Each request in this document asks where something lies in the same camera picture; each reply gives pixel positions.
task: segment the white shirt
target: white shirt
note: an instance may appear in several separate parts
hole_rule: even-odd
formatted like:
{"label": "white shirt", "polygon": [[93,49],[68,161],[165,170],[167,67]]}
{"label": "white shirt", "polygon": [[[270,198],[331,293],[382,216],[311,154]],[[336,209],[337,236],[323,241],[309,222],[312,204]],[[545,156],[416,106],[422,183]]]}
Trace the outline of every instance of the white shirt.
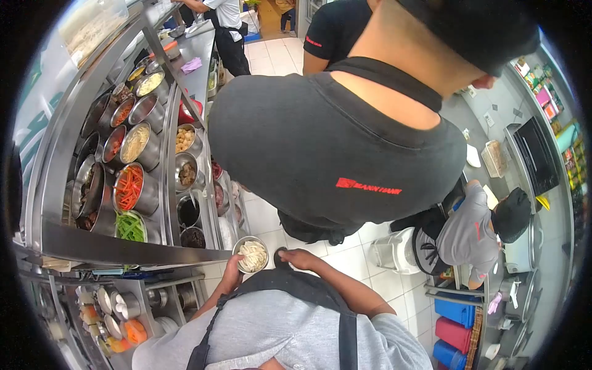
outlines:
{"label": "white shirt", "polygon": [[[221,27],[239,29],[242,25],[240,20],[240,0],[204,0],[204,5],[216,10],[218,22]],[[239,41],[242,36],[237,31],[231,31],[230,35],[234,42]]]}

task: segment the blue bin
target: blue bin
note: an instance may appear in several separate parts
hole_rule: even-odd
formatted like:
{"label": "blue bin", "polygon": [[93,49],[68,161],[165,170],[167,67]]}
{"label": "blue bin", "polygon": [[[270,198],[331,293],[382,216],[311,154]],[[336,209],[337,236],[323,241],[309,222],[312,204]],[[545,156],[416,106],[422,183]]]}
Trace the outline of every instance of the blue bin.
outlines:
{"label": "blue bin", "polygon": [[[466,295],[447,292],[439,292],[437,295],[441,297],[455,298],[457,300],[479,300],[477,297],[467,297]],[[473,305],[435,299],[434,309],[440,315],[464,325],[467,329],[472,328],[475,323],[475,306]]]}
{"label": "blue bin", "polygon": [[466,355],[442,339],[434,344],[434,358],[450,370],[463,370],[466,365]]}

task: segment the gray t-shirt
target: gray t-shirt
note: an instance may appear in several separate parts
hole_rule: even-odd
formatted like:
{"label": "gray t-shirt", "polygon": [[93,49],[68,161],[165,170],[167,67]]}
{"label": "gray t-shirt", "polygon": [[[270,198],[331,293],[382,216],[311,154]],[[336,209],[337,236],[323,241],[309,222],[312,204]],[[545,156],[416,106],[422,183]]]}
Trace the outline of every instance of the gray t-shirt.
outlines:
{"label": "gray t-shirt", "polygon": [[[142,343],[133,370],[186,370],[215,308],[174,333]],[[393,314],[358,315],[359,369],[431,369],[426,350]],[[339,313],[283,291],[230,300],[208,341],[207,370],[257,368],[275,357],[286,369],[339,369]]]}
{"label": "gray t-shirt", "polygon": [[[446,221],[435,243],[440,258],[448,265],[473,265],[470,280],[474,282],[485,279],[499,254],[497,236],[489,228],[489,221],[491,211],[487,207],[487,193],[480,184],[471,184],[465,190],[465,200]],[[416,245],[433,242],[419,231]],[[419,255],[422,253],[427,255],[425,251],[418,251],[420,261],[425,257]]]}

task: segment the person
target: person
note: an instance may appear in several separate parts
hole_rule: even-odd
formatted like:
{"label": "person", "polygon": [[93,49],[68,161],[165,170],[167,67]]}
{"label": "person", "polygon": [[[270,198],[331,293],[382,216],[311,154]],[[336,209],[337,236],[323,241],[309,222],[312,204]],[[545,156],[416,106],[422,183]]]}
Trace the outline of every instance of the person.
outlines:
{"label": "person", "polygon": [[[279,20],[279,29],[281,33],[288,33],[291,37],[296,37],[296,9],[294,0],[275,0],[275,3],[282,12]],[[286,31],[286,22],[290,20],[290,30]]]}
{"label": "person", "polygon": [[310,252],[280,248],[244,282],[241,258],[186,325],[136,348],[132,370],[432,368],[380,295]]}
{"label": "person", "polygon": [[239,0],[174,0],[196,13],[203,13],[215,28],[214,40],[224,67],[234,76],[250,75],[249,61],[244,55],[247,24],[240,20]]}
{"label": "person", "polygon": [[347,58],[376,5],[374,0],[337,0],[321,6],[304,38],[303,74],[322,72]]}
{"label": "person", "polygon": [[237,78],[221,89],[211,152],[277,208],[288,235],[334,246],[366,222],[441,202],[466,161],[464,136],[438,114],[442,99],[488,84],[538,44],[537,25],[512,0],[382,0],[349,57],[327,72]]}
{"label": "person", "polygon": [[462,204],[448,220],[439,208],[432,208],[393,222],[391,231],[415,228],[412,243],[406,245],[407,262],[426,274],[440,275],[452,265],[472,265],[468,288],[477,289],[495,265],[501,242],[515,242],[528,227],[530,214],[524,190],[515,188],[490,210],[479,180],[471,180]]}

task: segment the black cap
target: black cap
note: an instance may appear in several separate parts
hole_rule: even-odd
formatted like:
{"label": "black cap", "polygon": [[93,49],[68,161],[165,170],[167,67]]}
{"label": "black cap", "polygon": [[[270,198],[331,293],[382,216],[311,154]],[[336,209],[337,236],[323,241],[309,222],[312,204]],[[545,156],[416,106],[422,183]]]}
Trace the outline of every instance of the black cap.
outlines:
{"label": "black cap", "polygon": [[512,0],[399,0],[416,19],[467,62],[491,76],[534,53],[539,28]]}

